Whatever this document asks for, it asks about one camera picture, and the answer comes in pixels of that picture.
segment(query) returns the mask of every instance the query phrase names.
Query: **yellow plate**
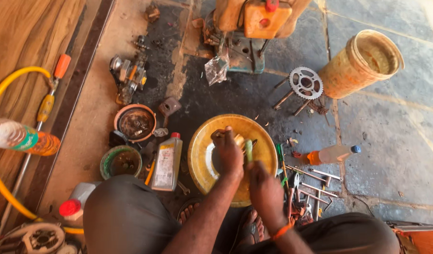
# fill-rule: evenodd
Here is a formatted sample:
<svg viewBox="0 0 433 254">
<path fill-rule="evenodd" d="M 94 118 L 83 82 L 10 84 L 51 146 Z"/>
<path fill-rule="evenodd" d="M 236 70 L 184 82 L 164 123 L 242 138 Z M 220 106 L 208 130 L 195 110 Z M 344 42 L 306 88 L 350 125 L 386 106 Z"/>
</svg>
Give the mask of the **yellow plate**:
<svg viewBox="0 0 433 254">
<path fill-rule="evenodd" d="M 214 144 L 210 135 L 227 125 L 232 126 L 234 133 L 240 134 L 246 139 L 257 139 L 253 148 L 253 159 L 261 160 L 266 170 L 271 175 L 276 174 L 277 155 L 272 139 L 259 124 L 250 118 L 224 114 L 207 120 L 203 123 L 191 138 L 188 147 L 188 166 L 194 183 L 205 195 L 218 180 L 220 174 L 215 170 L 212 162 Z M 231 207 L 244 207 L 251 205 L 249 199 L 249 176 L 245 174 L 237 193 L 232 200 Z"/>
</svg>

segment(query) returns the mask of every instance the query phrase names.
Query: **orange wrist thread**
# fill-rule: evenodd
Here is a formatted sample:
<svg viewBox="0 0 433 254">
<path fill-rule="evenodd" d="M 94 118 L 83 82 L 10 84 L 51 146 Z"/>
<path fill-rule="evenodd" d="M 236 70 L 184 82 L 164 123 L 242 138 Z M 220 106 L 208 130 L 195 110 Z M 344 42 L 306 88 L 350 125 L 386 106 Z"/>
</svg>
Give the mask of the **orange wrist thread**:
<svg viewBox="0 0 433 254">
<path fill-rule="evenodd" d="M 278 230 L 277 232 L 276 232 L 276 234 L 274 235 L 274 236 L 272 236 L 272 240 L 274 241 L 274 240 L 276 240 L 276 239 L 278 239 L 281 235 L 283 235 L 283 234 L 285 234 L 289 229 L 291 229 L 292 228 L 292 224 L 290 224 L 290 222 L 289 223 L 287 223 L 287 225 L 285 225 L 284 227 L 282 227 L 280 230 Z"/>
</svg>

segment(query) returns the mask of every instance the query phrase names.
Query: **yellow hose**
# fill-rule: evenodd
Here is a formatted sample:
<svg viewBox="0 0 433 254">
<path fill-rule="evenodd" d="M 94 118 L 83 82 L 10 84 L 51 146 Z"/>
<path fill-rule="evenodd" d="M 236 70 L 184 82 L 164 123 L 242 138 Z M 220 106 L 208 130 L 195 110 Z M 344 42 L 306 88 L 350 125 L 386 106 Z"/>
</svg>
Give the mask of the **yellow hose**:
<svg viewBox="0 0 433 254">
<path fill-rule="evenodd" d="M 8 87 L 8 85 L 11 84 L 11 82 L 13 82 L 16 78 L 18 78 L 20 75 L 25 74 L 27 72 L 32 72 L 32 71 L 38 71 L 41 72 L 42 74 L 44 74 L 44 76 L 50 80 L 50 73 L 41 67 L 36 67 L 36 66 L 30 66 L 30 67 L 25 67 L 22 68 L 20 70 L 17 70 L 15 72 L 13 72 L 11 75 L 9 75 L 7 78 L 5 78 L 1 83 L 0 83 L 0 96 L 3 94 L 3 92 L 5 91 L 5 89 Z M 36 222 L 41 222 L 43 221 L 43 219 L 39 218 L 38 216 L 36 216 L 34 213 L 30 212 L 27 208 L 25 208 L 12 194 L 11 192 L 8 190 L 8 188 L 5 186 L 5 184 L 1 181 L 0 179 L 0 193 L 5 197 L 5 199 L 8 200 L 8 202 L 10 202 L 14 208 L 17 209 L 17 211 L 21 212 L 23 215 L 25 215 L 27 218 L 31 219 L 31 220 L 35 220 Z M 63 227 L 64 231 L 66 233 L 70 233 L 70 234 L 83 234 L 83 229 L 82 228 L 70 228 L 70 227 Z"/>
</svg>

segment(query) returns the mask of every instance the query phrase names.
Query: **green brush handle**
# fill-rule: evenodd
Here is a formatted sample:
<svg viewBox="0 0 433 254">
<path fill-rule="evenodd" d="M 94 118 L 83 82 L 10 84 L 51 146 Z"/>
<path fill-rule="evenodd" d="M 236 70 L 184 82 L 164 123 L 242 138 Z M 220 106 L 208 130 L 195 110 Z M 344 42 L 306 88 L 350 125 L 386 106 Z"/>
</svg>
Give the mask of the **green brush handle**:
<svg viewBox="0 0 433 254">
<path fill-rule="evenodd" d="M 279 161 L 284 160 L 284 152 L 282 151 L 282 144 L 276 144 L 276 152 L 279 156 Z"/>
<path fill-rule="evenodd" d="M 253 161 L 253 141 L 245 139 L 246 162 Z"/>
</svg>

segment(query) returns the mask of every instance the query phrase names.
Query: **orange bottle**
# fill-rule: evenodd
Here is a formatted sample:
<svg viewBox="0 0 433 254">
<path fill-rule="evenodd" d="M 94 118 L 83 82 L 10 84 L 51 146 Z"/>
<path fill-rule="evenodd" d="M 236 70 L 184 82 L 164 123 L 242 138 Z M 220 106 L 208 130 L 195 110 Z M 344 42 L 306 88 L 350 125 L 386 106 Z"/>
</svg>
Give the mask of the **orange bottle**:
<svg viewBox="0 0 433 254">
<path fill-rule="evenodd" d="M 361 152 L 360 146 L 334 145 L 313 151 L 307 155 L 311 165 L 337 163 L 346 160 L 350 155 Z"/>
<path fill-rule="evenodd" d="M 60 149 L 60 140 L 18 122 L 0 118 L 0 148 L 49 156 Z"/>
</svg>

